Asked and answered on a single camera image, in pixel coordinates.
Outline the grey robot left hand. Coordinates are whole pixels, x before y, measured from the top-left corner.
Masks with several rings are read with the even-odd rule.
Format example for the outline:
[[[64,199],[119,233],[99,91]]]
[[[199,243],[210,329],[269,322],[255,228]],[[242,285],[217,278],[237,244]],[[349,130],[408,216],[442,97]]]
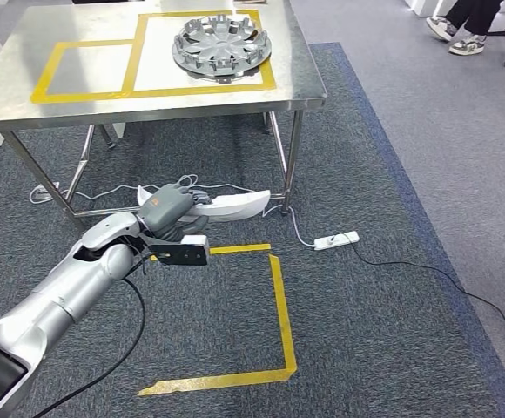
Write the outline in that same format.
[[[137,212],[137,217],[156,239],[180,242],[184,236],[199,233],[208,224],[207,216],[199,216],[178,225],[193,206],[193,196],[188,187],[167,184],[148,198]]]

